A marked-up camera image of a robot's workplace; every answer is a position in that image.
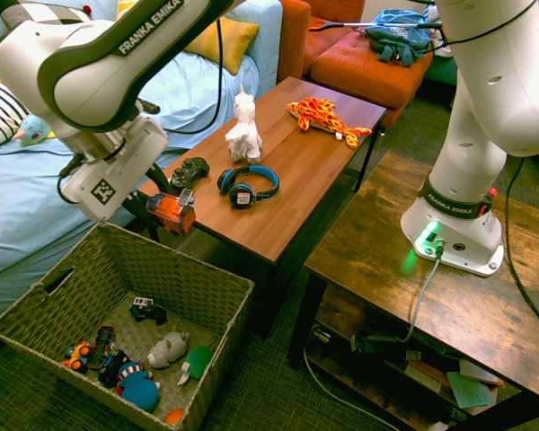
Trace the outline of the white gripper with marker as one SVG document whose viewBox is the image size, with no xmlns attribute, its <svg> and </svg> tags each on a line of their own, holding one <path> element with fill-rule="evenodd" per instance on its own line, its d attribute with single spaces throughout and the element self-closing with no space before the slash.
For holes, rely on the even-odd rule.
<svg viewBox="0 0 539 431">
<path fill-rule="evenodd" d="M 136 117 L 119 134 L 125 139 L 125 146 L 117 156 L 112 161 L 99 159 L 82 164 L 61 192 L 94 221 L 110 219 L 120 206 L 140 220 L 151 221 L 145 204 L 129 193 L 146 176 L 160 192 L 173 195 L 172 185 L 155 163 L 168 144 L 168 136 L 148 116 Z"/>
</svg>

